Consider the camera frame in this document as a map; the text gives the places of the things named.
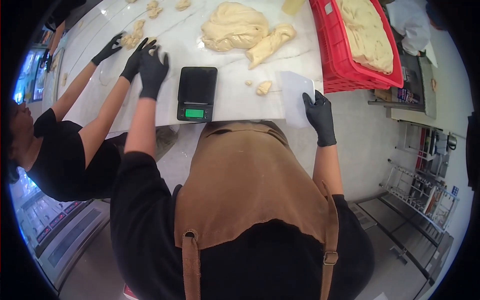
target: red plastic crate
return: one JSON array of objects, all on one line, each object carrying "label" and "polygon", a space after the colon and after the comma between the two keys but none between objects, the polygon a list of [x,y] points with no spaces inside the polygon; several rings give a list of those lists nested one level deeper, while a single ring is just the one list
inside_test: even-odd
[{"label": "red plastic crate", "polygon": [[403,87],[400,57],[390,24],[378,0],[370,0],[377,10],[393,51],[393,72],[385,75],[353,61],[347,32],[335,0],[310,0],[322,56],[324,93],[358,89]]}]

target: white marble surface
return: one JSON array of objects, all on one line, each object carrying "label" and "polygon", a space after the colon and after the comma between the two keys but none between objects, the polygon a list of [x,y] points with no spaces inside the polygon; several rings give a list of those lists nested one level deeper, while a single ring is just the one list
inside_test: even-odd
[{"label": "white marble surface", "polygon": [[[149,0],[127,3],[125,0],[104,0],[81,20],[83,25],[74,26],[65,36],[65,54],[61,74],[68,73],[67,84],[59,87],[60,97],[80,73],[83,67],[118,32],[131,33],[133,22],[145,19],[144,37],[156,36],[162,52],[168,52],[170,71],[162,85],[156,107],[156,126],[185,123],[176,118],[177,94],[180,70],[184,66],[214,66],[218,68],[214,121],[283,119],[285,109],[282,100],[280,71],[293,71],[315,81],[315,87],[323,91],[322,65],[317,33],[309,2],[291,17],[281,11],[283,0],[239,1],[262,12],[269,21],[270,30],[279,23],[291,23],[297,37],[286,43],[263,64],[249,71],[249,61],[244,50],[215,52],[204,48],[200,26],[222,0],[192,0],[188,9],[175,9],[177,0],[159,1],[164,8],[156,19],[146,15]],[[87,87],[69,111],[65,120],[82,126],[93,120],[122,72],[133,50],[122,49],[100,64]],[[254,83],[248,87],[245,80]],[[257,96],[257,85],[273,80],[267,96]],[[135,112],[141,90],[137,75],[124,100],[123,106],[110,132],[127,131]]]}]

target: bottle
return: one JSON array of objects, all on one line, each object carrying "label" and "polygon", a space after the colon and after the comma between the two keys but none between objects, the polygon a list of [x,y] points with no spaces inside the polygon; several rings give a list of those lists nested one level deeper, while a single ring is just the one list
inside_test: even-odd
[{"label": "bottle", "polygon": [[293,16],[299,12],[304,2],[305,0],[285,0],[282,10],[284,13]]}]

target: brown leather apron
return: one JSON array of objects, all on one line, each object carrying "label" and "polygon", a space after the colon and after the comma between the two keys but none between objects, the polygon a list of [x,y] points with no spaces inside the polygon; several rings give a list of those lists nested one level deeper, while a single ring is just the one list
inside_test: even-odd
[{"label": "brown leather apron", "polygon": [[320,299],[327,300],[338,259],[338,218],[324,186],[327,198],[272,122],[207,124],[175,207],[175,246],[182,248],[186,300],[200,299],[200,250],[273,219],[324,244]]}]

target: floor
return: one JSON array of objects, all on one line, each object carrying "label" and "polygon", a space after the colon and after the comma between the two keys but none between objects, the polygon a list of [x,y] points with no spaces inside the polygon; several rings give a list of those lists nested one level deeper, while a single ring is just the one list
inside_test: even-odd
[{"label": "floor", "polygon": [[[385,116],[384,107],[368,105],[367,102],[372,97],[369,91],[333,93],[327,97],[332,102],[338,157],[347,201],[382,192],[378,184],[390,171],[388,158],[405,167],[414,164],[414,156],[395,150],[399,123]],[[317,141],[315,130],[311,127],[291,128],[285,120],[275,120],[275,123],[285,133],[293,153],[311,176]],[[177,143],[157,163],[171,191],[177,184],[184,184],[188,177],[190,162],[203,126],[181,125]]]}]

